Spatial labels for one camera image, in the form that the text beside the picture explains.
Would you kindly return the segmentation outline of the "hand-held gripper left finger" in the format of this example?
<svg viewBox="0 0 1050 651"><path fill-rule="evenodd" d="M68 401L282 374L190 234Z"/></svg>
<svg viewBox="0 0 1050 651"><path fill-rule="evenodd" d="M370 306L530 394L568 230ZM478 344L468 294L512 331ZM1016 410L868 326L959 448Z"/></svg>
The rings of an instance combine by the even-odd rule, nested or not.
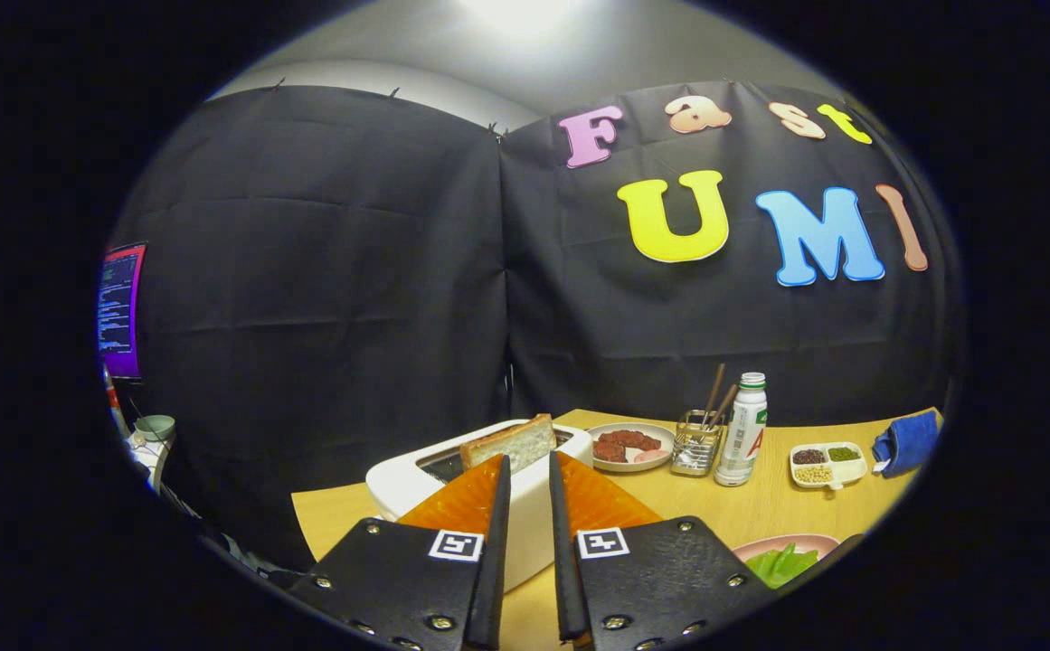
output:
<svg viewBox="0 0 1050 651"><path fill-rule="evenodd" d="M380 650L496 650L511 461L496 454L398 522L359 520L289 597Z"/></svg>

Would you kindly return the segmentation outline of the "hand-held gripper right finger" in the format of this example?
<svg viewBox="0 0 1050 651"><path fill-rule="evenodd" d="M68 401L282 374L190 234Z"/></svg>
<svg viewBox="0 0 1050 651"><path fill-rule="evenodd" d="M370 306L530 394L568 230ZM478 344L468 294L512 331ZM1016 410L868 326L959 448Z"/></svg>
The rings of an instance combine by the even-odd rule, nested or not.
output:
<svg viewBox="0 0 1050 651"><path fill-rule="evenodd" d="M764 609L776 590L697 516L588 514L632 495L578 458L548 458L559 638L578 650L682 650Z"/></svg>

